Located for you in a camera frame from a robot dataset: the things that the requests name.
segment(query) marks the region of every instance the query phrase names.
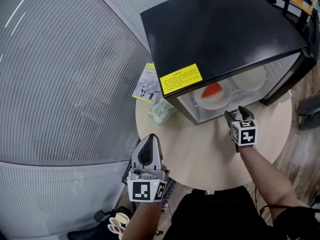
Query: white bowl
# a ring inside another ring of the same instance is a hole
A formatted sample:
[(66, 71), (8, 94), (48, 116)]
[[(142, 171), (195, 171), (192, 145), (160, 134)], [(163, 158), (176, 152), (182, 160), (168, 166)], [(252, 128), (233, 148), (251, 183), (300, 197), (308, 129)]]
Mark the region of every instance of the white bowl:
[(263, 66), (258, 66), (254, 69), (234, 75), (232, 80), (241, 89), (256, 91), (264, 85), (266, 81), (266, 72)]
[(218, 84), (223, 91), (212, 98), (201, 98), (207, 86), (193, 91), (195, 102), (206, 110), (219, 110), (226, 106), (231, 100), (232, 85), (228, 79), (219, 81)]

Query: black strap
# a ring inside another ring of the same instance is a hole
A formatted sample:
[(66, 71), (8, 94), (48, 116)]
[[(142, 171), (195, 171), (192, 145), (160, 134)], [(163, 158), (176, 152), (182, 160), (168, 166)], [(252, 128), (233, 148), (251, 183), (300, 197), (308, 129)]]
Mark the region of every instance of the black strap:
[(260, 216), (262, 216), (262, 214), (265, 211), (265, 208), (284, 208), (284, 209), (304, 209), (304, 210), (312, 210), (314, 211), (314, 213), (320, 213), (320, 209), (315, 209), (315, 208), (311, 208), (311, 207), (306, 207), (306, 206), (287, 206), (287, 205), (278, 205), (278, 204), (269, 204), (269, 205), (265, 205), (263, 206), (260, 211), (259, 214)]

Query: cable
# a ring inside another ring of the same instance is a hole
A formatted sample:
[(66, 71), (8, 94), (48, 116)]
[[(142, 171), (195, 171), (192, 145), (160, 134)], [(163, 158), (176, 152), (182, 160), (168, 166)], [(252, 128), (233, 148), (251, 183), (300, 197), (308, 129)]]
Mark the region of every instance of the cable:
[(135, 213), (137, 210), (136, 203), (135, 202), (131, 202), (131, 203), (132, 203), (132, 211), (133, 211), (133, 213)]
[(255, 199), (255, 209), (258, 212), (258, 204), (257, 204), (257, 187), (254, 186), (254, 199)]
[(170, 214), (171, 214), (171, 217), (172, 217), (174, 214), (173, 214), (173, 212), (172, 212), (171, 205), (170, 205), (170, 203), (169, 203), (169, 201), (168, 201), (168, 199), (167, 199), (166, 196), (164, 197), (164, 199), (165, 199), (165, 201), (167, 202), (167, 204), (168, 204), (168, 206), (169, 206)]

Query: white marker cube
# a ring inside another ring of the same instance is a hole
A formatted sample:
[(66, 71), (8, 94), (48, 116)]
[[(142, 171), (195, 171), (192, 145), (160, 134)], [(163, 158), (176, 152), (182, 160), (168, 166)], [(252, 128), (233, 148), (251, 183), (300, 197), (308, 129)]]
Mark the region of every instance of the white marker cube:
[(129, 179), (129, 199), (132, 202), (161, 202), (167, 182), (161, 179)]
[(234, 121), (231, 123), (231, 136), (238, 146), (257, 144), (258, 123), (257, 120)]

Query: forearm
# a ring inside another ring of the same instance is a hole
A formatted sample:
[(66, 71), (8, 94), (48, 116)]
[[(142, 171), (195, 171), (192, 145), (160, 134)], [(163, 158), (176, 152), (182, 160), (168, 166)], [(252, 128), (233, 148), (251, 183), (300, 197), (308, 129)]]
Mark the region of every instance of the forearm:
[[(262, 198), (268, 205), (299, 206), (288, 178), (253, 147), (239, 147), (241, 158)], [(275, 219), (283, 210), (274, 211)]]
[(142, 202), (127, 225), (122, 240), (152, 240), (161, 215), (161, 202)]

